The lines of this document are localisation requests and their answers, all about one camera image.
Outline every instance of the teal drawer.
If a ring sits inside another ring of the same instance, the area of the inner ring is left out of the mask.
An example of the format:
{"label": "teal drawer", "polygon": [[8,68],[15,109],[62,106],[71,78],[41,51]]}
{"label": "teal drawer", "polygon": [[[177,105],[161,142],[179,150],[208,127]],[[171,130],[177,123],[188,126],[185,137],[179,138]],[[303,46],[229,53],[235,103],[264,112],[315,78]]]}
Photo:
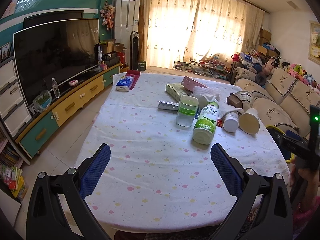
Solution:
{"label": "teal drawer", "polygon": [[58,128],[53,113],[49,112],[22,138],[20,143],[33,157]]}
{"label": "teal drawer", "polygon": [[103,74],[103,81],[104,81],[104,88],[106,88],[108,85],[113,83],[113,75],[119,74],[120,73],[120,68],[119,66],[104,73]]}

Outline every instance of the pink box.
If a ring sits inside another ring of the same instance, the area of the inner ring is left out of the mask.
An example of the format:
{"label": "pink box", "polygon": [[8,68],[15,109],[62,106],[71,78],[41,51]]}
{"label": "pink box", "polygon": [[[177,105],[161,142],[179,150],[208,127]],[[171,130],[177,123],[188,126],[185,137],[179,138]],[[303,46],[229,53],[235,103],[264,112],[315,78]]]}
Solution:
{"label": "pink box", "polygon": [[202,84],[202,83],[200,83],[190,77],[187,77],[187,76],[184,76],[184,78],[181,82],[181,85],[190,91],[193,91],[193,88],[196,86],[202,87],[202,88],[207,88],[206,85],[204,85],[204,84]]}

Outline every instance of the teal wall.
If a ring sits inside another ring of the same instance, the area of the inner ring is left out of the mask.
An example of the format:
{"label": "teal wall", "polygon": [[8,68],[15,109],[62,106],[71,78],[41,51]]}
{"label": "teal wall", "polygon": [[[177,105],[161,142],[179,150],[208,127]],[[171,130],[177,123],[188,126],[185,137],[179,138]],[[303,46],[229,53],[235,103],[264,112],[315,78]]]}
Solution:
{"label": "teal wall", "polygon": [[[7,23],[9,25],[8,28],[0,30],[0,46],[12,42],[13,33],[22,30],[23,25],[23,16],[43,10],[50,10],[50,9],[61,9],[64,8],[86,8],[88,13],[84,11],[84,18],[99,18],[99,21],[102,22],[102,18],[100,17],[99,10],[103,7],[105,0],[39,0],[30,8],[19,11],[18,6],[16,6],[15,13],[5,17],[0,20],[0,27],[1,24]],[[97,10],[97,13],[92,13],[92,9]],[[100,40],[102,39],[110,39],[111,32],[107,31],[104,26],[100,23]]]}

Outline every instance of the white plastic drawer unit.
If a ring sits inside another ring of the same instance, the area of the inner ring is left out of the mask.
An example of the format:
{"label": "white plastic drawer unit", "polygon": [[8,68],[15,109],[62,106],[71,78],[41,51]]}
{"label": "white plastic drawer unit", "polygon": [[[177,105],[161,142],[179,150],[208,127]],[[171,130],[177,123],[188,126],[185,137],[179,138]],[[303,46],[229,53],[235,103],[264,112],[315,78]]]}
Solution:
{"label": "white plastic drawer unit", "polygon": [[13,57],[0,64],[0,92],[6,90],[17,79]]}
{"label": "white plastic drawer unit", "polygon": [[14,112],[4,120],[4,124],[12,137],[15,137],[19,130],[22,130],[22,128],[27,125],[31,118],[32,117],[29,113],[26,103],[22,101],[20,104],[14,107]]}
{"label": "white plastic drawer unit", "polygon": [[3,93],[1,92],[2,91],[0,91],[0,116],[4,119],[4,117],[23,100],[23,97],[18,82]]}

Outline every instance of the tv stand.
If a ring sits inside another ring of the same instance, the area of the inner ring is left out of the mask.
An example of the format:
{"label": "tv stand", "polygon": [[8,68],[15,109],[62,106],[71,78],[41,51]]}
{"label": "tv stand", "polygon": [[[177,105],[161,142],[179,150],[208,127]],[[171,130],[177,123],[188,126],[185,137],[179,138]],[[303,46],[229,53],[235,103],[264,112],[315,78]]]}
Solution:
{"label": "tv stand", "polygon": [[34,120],[15,139],[29,158],[33,158],[41,146],[54,134],[59,127],[78,109],[113,83],[113,75],[120,72],[118,63],[96,74],[84,72],[75,79],[79,83],[70,87],[68,82],[61,86],[61,97],[52,100],[49,108],[34,116]]}

